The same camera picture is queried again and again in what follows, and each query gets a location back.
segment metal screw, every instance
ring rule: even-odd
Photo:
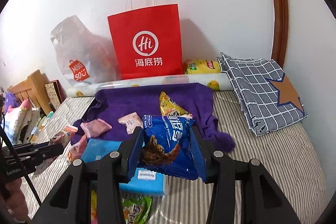
[[[251,163],[252,163],[254,166],[258,166],[258,165],[260,165],[260,161],[257,160],[257,159],[252,159],[252,160],[251,160]]]
[[[80,160],[80,159],[76,159],[76,160],[74,160],[74,161],[72,162],[72,164],[73,164],[74,166],[81,165],[81,164],[82,164],[82,160]]]
[[[223,152],[222,152],[222,151],[219,151],[219,150],[215,151],[215,152],[213,153],[213,155],[214,155],[216,158],[221,158],[221,157],[224,156]]]
[[[119,152],[118,151],[112,151],[111,153],[110,153],[110,157],[111,158],[117,158],[117,157],[119,157]]]

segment pink snack packet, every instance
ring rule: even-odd
[[[118,122],[126,125],[127,134],[133,134],[135,127],[142,127],[143,123],[139,115],[136,112],[127,114],[118,119]]]
[[[104,120],[98,118],[90,122],[82,122],[81,128],[83,129],[87,138],[95,138],[99,135],[109,131],[112,126]]]
[[[87,147],[86,135],[84,134],[79,142],[75,143],[68,153],[68,164],[70,165],[74,160],[80,159],[85,148]]]

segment purple plush toy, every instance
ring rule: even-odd
[[[20,103],[18,102],[17,98],[15,95],[11,92],[6,93],[5,95],[5,108],[4,108],[4,113],[7,113],[8,107],[12,106],[14,107],[19,107]]]

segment yellow chip bag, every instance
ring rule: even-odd
[[[97,194],[91,191],[91,224],[98,224],[97,221]]]
[[[221,68],[216,61],[209,60],[186,60],[184,63],[184,71],[186,75],[194,75],[200,73],[220,73]]]
[[[164,91],[161,92],[160,97],[160,112],[163,116],[183,116],[186,118],[193,118],[193,115],[178,104],[176,104]]]

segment plastic bag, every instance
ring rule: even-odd
[[[198,178],[189,151],[189,130],[194,120],[175,116],[144,115],[145,146],[139,166],[165,175]]]
[[[219,63],[211,60],[186,60],[184,63],[184,72],[187,75],[204,73],[221,73]]]
[[[167,93],[161,92],[160,97],[160,112],[163,116],[181,116],[185,118],[192,119],[193,115],[182,107],[180,107],[176,102],[171,99]]]
[[[82,122],[81,128],[87,138],[96,138],[106,131],[109,131],[112,128],[112,125],[108,124],[103,119],[98,118],[90,122]]]
[[[74,126],[65,126],[61,131],[56,133],[49,141],[48,145],[54,144],[54,143],[61,143],[63,147],[65,148],[68,143],[71,141],[74,134],[77,132],[78,128]],[[44,170],[46,170],[55,160],[56,157],[49,158],[44,160],[40,165],[36,167],[36,171],[34,172],[34,177],[40,175]]]
[[[87,147],[86,135],[84,134],[78,143],[75,143],[69,150],[67,160],[70,165],[74,160],[80,159]]]
[[[121,202],[126,224],[144,224],[146,222],[151,208],[152,198],[148,196],[131,199],[122,198]],[[94,190],[91,191],[91,224],[98,224],[97,193]]]
[[[142,127],[142,120],[136,112],[127,114],[118,119],[118,122],[126,126],[127,134],[133,134],[136,127]]]
[[[116,80],[116,57],[111,41],[94,36],[77,16],[60,22],[51,42],[62,74],[70,85],[81,87]]]

